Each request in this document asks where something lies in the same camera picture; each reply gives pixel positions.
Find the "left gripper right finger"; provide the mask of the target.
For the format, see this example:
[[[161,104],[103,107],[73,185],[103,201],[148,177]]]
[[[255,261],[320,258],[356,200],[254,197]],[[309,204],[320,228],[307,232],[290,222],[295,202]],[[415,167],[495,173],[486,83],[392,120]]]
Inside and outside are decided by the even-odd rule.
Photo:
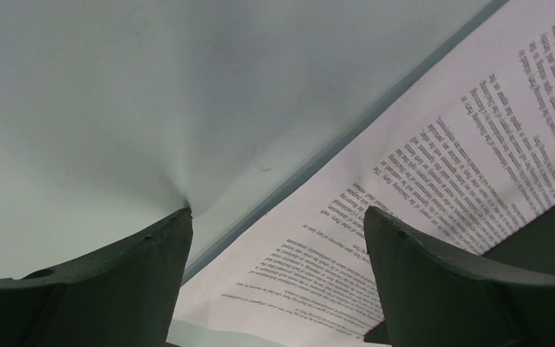
[[[555,275],[487,259],[378,207],[363,231],[393,346],[555,346]]]

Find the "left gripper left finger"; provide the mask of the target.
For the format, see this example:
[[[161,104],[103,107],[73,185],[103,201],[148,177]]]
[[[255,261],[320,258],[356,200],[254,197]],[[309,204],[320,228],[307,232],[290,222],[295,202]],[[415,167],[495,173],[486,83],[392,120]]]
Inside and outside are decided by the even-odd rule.
[[[192,212],[23,278],[0,279],[0,346],[164,346]]]

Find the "red folder black inside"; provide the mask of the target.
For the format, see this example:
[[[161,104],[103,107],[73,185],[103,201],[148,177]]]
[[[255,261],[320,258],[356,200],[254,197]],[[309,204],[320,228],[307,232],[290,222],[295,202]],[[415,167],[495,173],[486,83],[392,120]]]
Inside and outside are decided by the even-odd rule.
[[[555,275],[555,206],[479,256],[513,267]],[[384,320],[368,331],[363,339],[367,343],[391,345]]]

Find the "printed paper sheet top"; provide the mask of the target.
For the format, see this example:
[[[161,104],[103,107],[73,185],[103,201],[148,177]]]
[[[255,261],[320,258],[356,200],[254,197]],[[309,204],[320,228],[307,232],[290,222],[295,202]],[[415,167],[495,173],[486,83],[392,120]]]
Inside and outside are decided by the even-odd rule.
[[[555,1],[508,1],[180,291],[175,317],[354,346],[384,317],[375,206],[483,254],[555,205]]]

